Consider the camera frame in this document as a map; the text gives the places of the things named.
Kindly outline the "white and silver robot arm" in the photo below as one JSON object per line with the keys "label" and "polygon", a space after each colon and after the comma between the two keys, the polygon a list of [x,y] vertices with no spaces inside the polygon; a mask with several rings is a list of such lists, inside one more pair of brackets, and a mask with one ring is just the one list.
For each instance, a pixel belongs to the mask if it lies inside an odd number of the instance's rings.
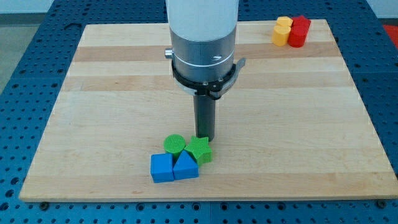
{"label": "white and silver robot arm", "polygon": [[177,85],[190,95],[233,68],[238,0],[166,0]]}

